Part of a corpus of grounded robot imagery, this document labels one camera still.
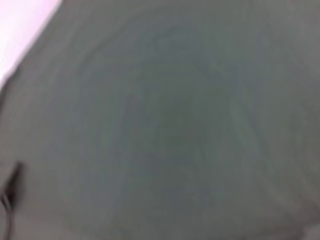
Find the white surface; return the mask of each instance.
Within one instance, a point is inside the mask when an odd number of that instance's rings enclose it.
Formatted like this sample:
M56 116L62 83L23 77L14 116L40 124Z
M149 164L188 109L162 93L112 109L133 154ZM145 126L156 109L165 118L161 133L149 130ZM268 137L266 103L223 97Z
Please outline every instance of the white surface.
M62 0L0 1L0 89Z

